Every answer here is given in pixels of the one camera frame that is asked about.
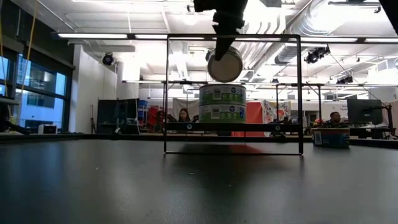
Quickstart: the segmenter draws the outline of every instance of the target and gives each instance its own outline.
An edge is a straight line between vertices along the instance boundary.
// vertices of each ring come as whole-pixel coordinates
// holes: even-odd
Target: woman
[[[180,110],[180,116],[178,118],[179,122],[191,122],[191,119],[189,118],[189,113],[186,108],[182,108]]]

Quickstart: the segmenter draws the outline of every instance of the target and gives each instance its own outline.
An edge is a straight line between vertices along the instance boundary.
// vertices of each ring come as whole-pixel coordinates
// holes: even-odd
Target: shelf
[[[167,123],[168,131],[281,131],[302,132],[299,124]]]

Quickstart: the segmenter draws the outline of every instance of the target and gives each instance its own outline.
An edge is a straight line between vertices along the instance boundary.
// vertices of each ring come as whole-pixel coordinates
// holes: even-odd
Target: computer monitor
[[[380,106],[380,100],[347,99],[348,121],[380,124],[383,122],[382,109],[378,108]]]

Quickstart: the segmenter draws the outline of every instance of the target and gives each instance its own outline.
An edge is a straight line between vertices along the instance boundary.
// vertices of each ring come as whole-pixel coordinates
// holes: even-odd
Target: man
[[[337,125],[339,125],[340,120],[341,120],[341,116],[340,116],[339,112],[332,112],[330,114],[330,120],[328,120],[326,122],[326,125],[327,126],[337,126]]]

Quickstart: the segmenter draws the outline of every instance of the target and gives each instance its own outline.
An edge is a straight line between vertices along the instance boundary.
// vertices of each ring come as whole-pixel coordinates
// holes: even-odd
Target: stacked cans
[[[246,122],[246,88],[244,86],[205,85],[199,89],[199,97],[199,122]]]

